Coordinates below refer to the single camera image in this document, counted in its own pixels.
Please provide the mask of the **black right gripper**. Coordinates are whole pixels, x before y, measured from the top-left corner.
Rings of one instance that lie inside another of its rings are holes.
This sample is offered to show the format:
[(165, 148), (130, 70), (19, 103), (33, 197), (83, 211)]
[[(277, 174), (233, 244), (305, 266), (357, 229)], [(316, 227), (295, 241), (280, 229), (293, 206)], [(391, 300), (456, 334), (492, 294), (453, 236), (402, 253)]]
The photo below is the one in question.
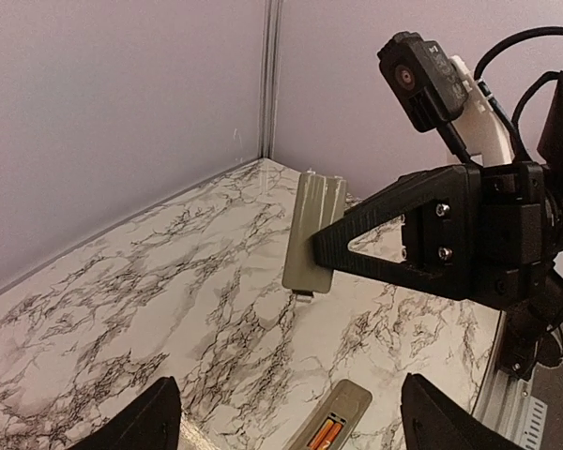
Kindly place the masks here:
[[(394, 218), (404, 219), (404, 261), (350, 250), (355, 238)], [(311, 241), (322, 267), (508, 309), (545, 287), (547, 220), (541, 165), (518, 162), (481, 171), (458, 164), (401, 176)]]

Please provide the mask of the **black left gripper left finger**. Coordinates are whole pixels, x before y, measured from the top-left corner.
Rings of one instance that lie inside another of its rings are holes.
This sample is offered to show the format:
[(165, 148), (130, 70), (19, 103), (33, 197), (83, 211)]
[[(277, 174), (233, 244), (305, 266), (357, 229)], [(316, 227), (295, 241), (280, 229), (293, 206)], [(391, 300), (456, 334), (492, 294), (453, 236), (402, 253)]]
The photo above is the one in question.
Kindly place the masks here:
[(176, 450), (181, 402), (174, 377), (160, 377), (106, 425), (72, 450)]

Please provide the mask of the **grey battery compartment cover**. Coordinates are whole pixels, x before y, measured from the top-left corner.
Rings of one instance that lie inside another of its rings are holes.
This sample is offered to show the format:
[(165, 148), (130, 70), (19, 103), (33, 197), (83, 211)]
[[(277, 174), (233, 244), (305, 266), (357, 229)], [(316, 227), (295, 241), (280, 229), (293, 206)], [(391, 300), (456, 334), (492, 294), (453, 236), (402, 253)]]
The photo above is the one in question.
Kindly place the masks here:
[(340, 176), (313, 171), (299, 176), (281, 284), (300, 302), (331, 289), (333, 271), (316, 264), (312, 237), (342, 218), (346, 190)]

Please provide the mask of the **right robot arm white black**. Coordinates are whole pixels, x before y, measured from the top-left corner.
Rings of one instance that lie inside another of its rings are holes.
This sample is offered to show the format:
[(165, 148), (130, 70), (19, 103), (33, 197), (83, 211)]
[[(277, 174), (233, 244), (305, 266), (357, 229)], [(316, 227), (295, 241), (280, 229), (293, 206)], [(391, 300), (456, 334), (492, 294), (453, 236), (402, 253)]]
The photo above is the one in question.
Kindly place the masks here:
[(563, 323), (563, 71), (540, 139), (542, 163), (457, 164), (402, 176), (310, 240), (315, 263), (503, 311), (498, 365), (528, 380)]

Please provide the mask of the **grey white remote control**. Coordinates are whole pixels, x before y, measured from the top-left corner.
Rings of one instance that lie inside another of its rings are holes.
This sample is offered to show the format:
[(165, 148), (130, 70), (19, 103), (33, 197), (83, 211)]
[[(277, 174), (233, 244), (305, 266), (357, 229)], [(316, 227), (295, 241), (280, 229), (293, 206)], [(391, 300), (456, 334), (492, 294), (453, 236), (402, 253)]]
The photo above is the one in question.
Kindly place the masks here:
[(348, 379), (338, 381), (323, 402), (312, 412), (287, 446), (309, 449), (308, 444), (326, 419), (342, 423), (342, 431), (328, 449), (341, 449), (372, 403), (372, 393)]

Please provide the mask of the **orange battery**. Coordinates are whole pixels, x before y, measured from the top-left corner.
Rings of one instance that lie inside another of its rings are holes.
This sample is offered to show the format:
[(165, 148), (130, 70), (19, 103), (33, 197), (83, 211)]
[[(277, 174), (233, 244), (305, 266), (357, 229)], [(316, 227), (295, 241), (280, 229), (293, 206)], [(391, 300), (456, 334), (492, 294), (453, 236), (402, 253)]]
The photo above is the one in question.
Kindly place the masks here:
[(334, 423), (331, 429), (327, 432), (324, 439), (321, 441), (320, 445), (317, 447), (318, 450), (328, 450), (328, 448), (333, 444), (333, 442), (338, 437), (339, 433), (342, 431), (342, 423)]
[(335, 422), (332, 419), (326, 419), (312, 437), (311, 441), (308, 444), (308, 448), (315, 450), (327, 436), (328, 432), (333, 428), (334, 424)]

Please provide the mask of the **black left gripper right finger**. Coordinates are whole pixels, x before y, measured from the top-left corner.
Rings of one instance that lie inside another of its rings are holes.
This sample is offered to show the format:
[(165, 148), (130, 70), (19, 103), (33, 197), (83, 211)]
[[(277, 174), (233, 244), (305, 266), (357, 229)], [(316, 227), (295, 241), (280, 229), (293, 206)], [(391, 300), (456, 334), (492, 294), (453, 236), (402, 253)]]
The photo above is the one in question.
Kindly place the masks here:
[(407, 450), (519, 450), (418, 373), (406, 375), (401, 416)]

